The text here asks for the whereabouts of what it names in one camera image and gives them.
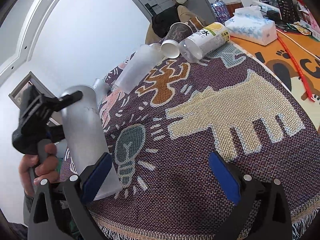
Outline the person's left hand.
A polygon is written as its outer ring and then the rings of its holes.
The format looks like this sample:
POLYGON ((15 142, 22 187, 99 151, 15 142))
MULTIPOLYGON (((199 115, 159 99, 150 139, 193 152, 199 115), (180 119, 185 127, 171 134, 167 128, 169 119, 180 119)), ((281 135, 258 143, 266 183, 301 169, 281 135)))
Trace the person's left hand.
POLYGON ((47 158, 39 164, 38 155, 24 155, 18 167, 18 173, 24 192, 27 196, 33 197, 35 194, 33 185, 37 186, 43 179, 47 179, 50 183, 59 180, 57 166, 59 160, 56 157, 57 149, 53 143, 44 147, 47 158))

